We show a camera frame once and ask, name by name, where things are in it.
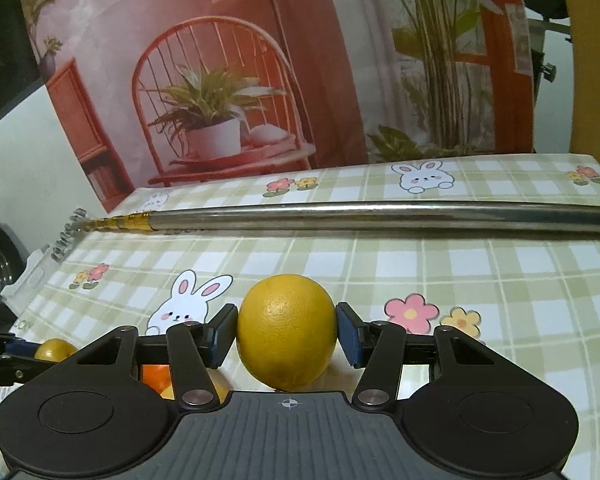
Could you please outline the dark red apple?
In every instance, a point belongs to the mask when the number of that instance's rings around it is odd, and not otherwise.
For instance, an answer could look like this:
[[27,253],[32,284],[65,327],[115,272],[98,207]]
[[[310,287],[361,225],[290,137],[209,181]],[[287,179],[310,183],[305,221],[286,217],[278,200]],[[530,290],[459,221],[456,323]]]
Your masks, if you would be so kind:
[[170,367],[167,365],[144,364],[140,367],[140,381],[155,392],[163,393],[171,385]]

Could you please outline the printed room backdrop cloth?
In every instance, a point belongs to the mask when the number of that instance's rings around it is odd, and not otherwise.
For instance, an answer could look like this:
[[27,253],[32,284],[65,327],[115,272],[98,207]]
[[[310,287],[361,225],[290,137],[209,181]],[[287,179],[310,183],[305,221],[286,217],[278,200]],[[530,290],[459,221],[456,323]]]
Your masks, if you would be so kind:
[[20,0],[102,206],[134,188],[528,153],[522,0]]

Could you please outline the green yellow plum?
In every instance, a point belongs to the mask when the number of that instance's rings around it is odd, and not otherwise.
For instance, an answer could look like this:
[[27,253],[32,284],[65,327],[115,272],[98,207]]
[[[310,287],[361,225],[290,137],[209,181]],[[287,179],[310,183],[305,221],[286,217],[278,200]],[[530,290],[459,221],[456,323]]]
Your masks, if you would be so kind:
[[34,357],[37,360],[58,363],[73,356],[77,351],[78,349],[70,342],[52,338],[38,346]]

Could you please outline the white plastic rack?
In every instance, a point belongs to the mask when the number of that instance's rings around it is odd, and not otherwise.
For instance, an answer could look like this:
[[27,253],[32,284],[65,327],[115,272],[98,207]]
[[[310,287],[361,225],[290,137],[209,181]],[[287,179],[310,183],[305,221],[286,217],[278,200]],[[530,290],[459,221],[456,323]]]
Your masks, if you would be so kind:
[[27,258],[26,268],[17,281],[2,289],[3,304],[15,315],[22,315],[57,269],[50,245],[38,248]]

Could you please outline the telescopic metal pole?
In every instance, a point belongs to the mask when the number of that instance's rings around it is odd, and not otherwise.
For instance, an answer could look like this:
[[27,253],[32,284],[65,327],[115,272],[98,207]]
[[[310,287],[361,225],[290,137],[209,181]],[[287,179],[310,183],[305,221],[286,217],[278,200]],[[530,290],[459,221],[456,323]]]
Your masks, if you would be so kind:
[[89,232],[160,233],[182,231],[346,231],[547,232],[600,235],[600,206],[479,202],[478,200],[371,200],[238,205],[151,210],[91,219],[73,211],[50,252],[65,260]]

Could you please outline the exercise bike seat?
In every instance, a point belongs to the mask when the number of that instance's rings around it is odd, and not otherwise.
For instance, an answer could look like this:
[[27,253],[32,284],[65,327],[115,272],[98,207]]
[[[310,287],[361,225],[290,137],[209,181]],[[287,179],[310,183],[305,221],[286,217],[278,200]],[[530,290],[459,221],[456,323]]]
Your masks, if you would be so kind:
[[524,7],[541,17],[529,18],[528,26],[531,41],[531,59],[535,90],[539,90],[542,79],[553,82],[557,75],[555,65],[545,63],[544,42],[547,32],[557,32],[572,43],[571,27],[558,24],[569,18],[566,0],[524,0]]

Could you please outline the checkered bunny tablecloth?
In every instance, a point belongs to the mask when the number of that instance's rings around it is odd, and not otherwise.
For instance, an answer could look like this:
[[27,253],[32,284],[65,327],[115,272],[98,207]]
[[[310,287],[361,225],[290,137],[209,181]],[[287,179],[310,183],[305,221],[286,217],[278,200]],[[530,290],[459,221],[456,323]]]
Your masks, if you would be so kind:
[[[323,169],[170,190],[140,188],[112,214],[247,204],[349,200],[512,200],[600,205],[600,163],[588,155],[443,159],[450,188],[413,194],[391,165]],[[580,432],[565,468],[570,479],[600,479],[600,240],[537,237],[412,238],[398,234],[93,233],[73,249],[10,330],[36,342],[76,347],[119,325],[144,333],[182,271],[197,286],[228,274],[209,318],[238,306],[270,275],[301,274],[364,320],[399,322],[424,334],[463,327],[562,392]]]

